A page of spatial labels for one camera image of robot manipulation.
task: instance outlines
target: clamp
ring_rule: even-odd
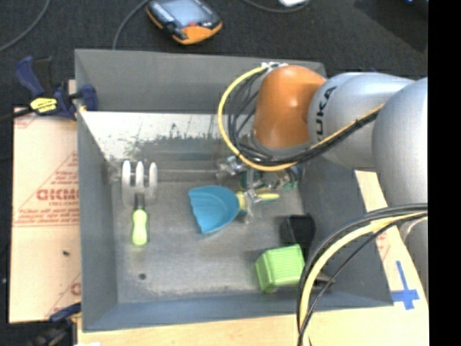
[[[32,56],[22,59],[15,68],[19,82],[30,90],[30,109],[38,115],[55,115],[76,120],[77,108],[96,110],[98,99],[91,84],[83,85],[75,94],[68,93],[62,83],[53,86],[50,75],[51,57],[34,60]]]

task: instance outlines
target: black cable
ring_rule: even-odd
[[[269,13],[275,13],[275,14],[289,14],[289,13],[294,13],[294,12],[298,12],[300,11],[301,9],[304,9],[305,6],[307,4],[309,4],[309,1],[310,0],[306,0],[304,3],[302,3],[301,5],[298,5],[297,7],[295,8],[286,8],[286,9],[278,9],[278,8],[269,8],[267,6],[263,6],[263,5],[260,5],[260,4],[257,4],[251,0],[241,0],[245,3],[247,3],[248,5],[251,5],[252,7],[254,8],[257,8],[257,9],[260,9],[262,10],[263,12],[269,12]]]
[[[16,38],[4,44],[3,46],[0,46],[0,53],[12,47],[13,45],[16,45],[25,35],[27,35],[30,31],[32,31],[33,28],[37,25],[37,23],[45,15],[46,11],[48,10],[48,7],[50,6],[50,3],[51,3],[51,0],[46,0],[45,6],[42,8],[42,11],[38,14],[37,18],[35,18],[34,22],[26,30],[24,30],[21,34],[19,34]]]
[[[389,218],[393,216],[401,216],[401,215],[405,215],[409,213],[425,212],[427,211],[427,208],[428,208],[428,205],[426,203],[421,203],[421,204],[400,205],[400,206],[395,206],[395,207],[388,207],[388,208],[374,210],[369,213],[366,213],[361,218],[356,218],[352,221],[349,221],[348,223],[344,224],[339,229],[337,229],[335,232],[332,232],[331,234],[329,234],[321,242],[319,242],[317,247],[309,255],[309,260],[306,261],[303,272],[301,273],[301,276],[300,276],[300,281],[299,281],[299,286],[298,286],[300,292],[299,292],[299,296],[297,300],[298,329],[300,329],[300,319],[299,319],[300,301],[301,301],[301,296],[303,294],[303,288],[304,288],[308,273],[310,272],[310,269],[313,266],[313,263],[318,259],[318,257],[326,249],[328,249],[331,242],[339,239],[339,237],[342,234],[344,234],[344,232],[348,232],[351,229],[356,229],[360,226],[368,224],[370,221],[377,220],[377,219],[383,219],[383,218]]]
[[[5,247],[1,251],[0,260],[3,259],[3,256],[8,252],[8,249],[9,249],[10,245],[11,245],[11,242],[8,241],[8,243],[5,245]]]
[[[343,264],[336,270],[336,272],[331,276],[331,278],[328,280],[328,282],[324,285],[324,287],[321,289],[321,291],[317,294],[317,296],[314,298],[312,301],[312,304],[310,305],[310,308],[304,318],[303,324],[300,327],[299,330],[299,337],[297,339],[297,346],[301,346],[303,343],[303,338],[305,334],[305,330],[308,327],[310,318],[313,315],[313,312],[318,305],[318,302],[320,301],[321,297],[323,294],[329,289],[329,287],[333,284],[335,279],[338,277],[338,275],[344,270],[344,268],[373,240],[375,240],[379,235],[381,235],[383,232],[387,231],[389,228],[397,226],[398,224],[404,223],[406,221],[412,221],[415,219],[420,219],[423,218],[424,216],[427,216],[427,213],[422,213],[417,216],[411,216],[407,218],[402,218],[398,219],[395,222],[392,222],[386,227],[381,228],[379,231],[376,231],[375,233],[371,234],[371,236],[368,237],[366,241],[364,241],[359,247],[357,247],[352,254],[350,254],[343,262]]]
[[[0,117],[0,124],[3,123],[3,122],[11,121],[11,120],[13,120],[15,118],[18,118],[18,117],[21,117],[23,115],[30,114],[33,111],[34,110],[32,110],[30,108],[27,108],[27,109],[18,110],[17,112],[12,112],[12,113],[9,113],[9,114],[2,115]]]

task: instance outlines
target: blue plastic scoop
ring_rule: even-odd
[[[240,210],[236,194],[223,186],[196,187],[189,191],[190,203],[203,234],[221,229]]]

